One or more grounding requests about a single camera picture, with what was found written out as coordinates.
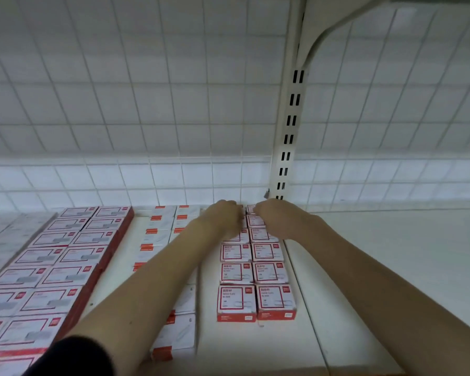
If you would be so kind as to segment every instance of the black sleeve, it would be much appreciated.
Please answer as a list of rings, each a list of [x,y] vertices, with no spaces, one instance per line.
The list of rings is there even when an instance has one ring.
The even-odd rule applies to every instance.
[[[53,344],[23,376],[114,376],[106,351],[92,339],[70,336]]]

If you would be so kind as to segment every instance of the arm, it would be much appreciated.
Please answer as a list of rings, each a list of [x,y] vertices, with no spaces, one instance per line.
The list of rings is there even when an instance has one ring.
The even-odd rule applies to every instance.
[[[147,356],[188,277],[223,239],[242,227],[235,202],[219,201],[121,284],[68,334],[98,342],[116,375],[128,376]]]
[[[268,231],[301,244],[327,272],[376,338],[408,374],[470,376],[470,327],[319,216],[270,199],[258,203]]]

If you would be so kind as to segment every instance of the hand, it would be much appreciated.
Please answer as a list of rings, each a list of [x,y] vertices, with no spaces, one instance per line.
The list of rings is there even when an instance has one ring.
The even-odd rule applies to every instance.
[[[225,201],[224,199],[212,204],[201,215],[201,219],[217,227],[222,240],[229,240],[237,236],[242,229],[242,209],[235,201]]]
[[[292,203],[273,198],[259,202],[254,213],[265,221],[267,231],[281,240],[296,240],[311,216]]]

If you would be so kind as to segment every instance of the forearm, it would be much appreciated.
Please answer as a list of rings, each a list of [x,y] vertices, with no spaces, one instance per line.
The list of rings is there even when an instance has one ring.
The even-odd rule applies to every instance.
[[[470,375],[470,327],[318,216],[297,233],[373,334],[411,375]]]
[[[96,340],[109,354],[117,374],[130,375],[150,350],[188,277],[221,236],[216,226],[195,219],[69,335]]]

